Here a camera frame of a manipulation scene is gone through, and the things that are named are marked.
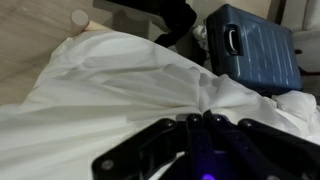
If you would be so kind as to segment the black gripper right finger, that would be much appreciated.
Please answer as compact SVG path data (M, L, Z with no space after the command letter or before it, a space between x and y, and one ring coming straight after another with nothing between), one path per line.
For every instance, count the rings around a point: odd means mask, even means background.
M249 118L236 125L211 111L203 118L213 144L229 154L240 177L320 180L319 145Z

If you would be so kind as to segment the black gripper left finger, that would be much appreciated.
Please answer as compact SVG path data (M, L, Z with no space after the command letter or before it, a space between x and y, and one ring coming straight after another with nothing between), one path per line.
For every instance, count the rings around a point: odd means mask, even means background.
M203 180L214 174L214 157L202 116L182 121L161 119L99 156L92 163L94 180L148 180L172 165L163 179Z

